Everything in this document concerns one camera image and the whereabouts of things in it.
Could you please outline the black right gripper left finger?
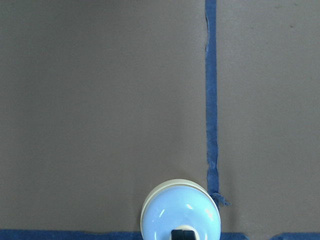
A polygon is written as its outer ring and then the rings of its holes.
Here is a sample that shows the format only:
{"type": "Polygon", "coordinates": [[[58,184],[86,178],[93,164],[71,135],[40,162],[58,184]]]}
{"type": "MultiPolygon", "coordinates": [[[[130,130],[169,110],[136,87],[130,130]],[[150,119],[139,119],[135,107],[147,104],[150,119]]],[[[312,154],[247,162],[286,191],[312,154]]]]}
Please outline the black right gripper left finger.
{"type": "Polygon", "coordinates": [[[173,229],[171,231],[171,240],[183,240],[183,230],[173,229]]]}

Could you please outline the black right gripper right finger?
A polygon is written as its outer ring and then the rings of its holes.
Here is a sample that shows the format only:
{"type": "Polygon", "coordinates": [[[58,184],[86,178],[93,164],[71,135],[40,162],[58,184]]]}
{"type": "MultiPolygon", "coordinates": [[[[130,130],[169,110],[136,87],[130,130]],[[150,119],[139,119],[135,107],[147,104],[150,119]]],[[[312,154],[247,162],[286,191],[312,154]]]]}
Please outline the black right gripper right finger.
{"type": "Polygon", "coordinates": [[[195,232],[193,230],[183,230],[183,240],[195,240],[195,232]]]}

